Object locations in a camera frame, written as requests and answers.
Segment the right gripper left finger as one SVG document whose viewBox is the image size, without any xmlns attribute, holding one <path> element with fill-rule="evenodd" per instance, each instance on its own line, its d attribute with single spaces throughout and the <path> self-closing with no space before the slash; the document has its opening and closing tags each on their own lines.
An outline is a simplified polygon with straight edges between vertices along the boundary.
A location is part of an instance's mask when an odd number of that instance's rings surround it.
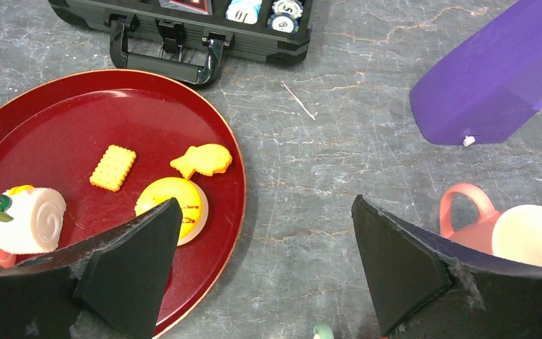
<svg viewBox="0 0 542 339">
<path fill-rule="evenodd" d="M 151 338 L 181 219 L 170 199 L 74 245 L 0 268 L 0 338 Z"/>
</svg>

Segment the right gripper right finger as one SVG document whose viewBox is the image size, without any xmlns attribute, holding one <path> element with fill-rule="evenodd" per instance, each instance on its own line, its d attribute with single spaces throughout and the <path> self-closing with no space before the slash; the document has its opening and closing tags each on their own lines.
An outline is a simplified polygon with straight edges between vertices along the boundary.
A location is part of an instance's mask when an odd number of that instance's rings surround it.
<svg viewBox="0 0 542 339">
<path fill-rule="evenodd" d="M 356 242 L 385 338 L 542 338 L 542 267 L 451 242 L 357 196 Z"/>
</svg>

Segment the white roll cake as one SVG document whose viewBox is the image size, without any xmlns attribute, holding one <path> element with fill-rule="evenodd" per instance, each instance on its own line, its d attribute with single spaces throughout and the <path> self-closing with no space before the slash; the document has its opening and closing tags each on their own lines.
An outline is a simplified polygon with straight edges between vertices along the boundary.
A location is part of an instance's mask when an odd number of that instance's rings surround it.
<svg viewBox="0 0 542 339">
<path fill-rule="evenodd" d="M 0 194 L 0 249 L 43 254 L 59 246 L 66 202 L 55 189 L 16 186 Z"/>
</svg>

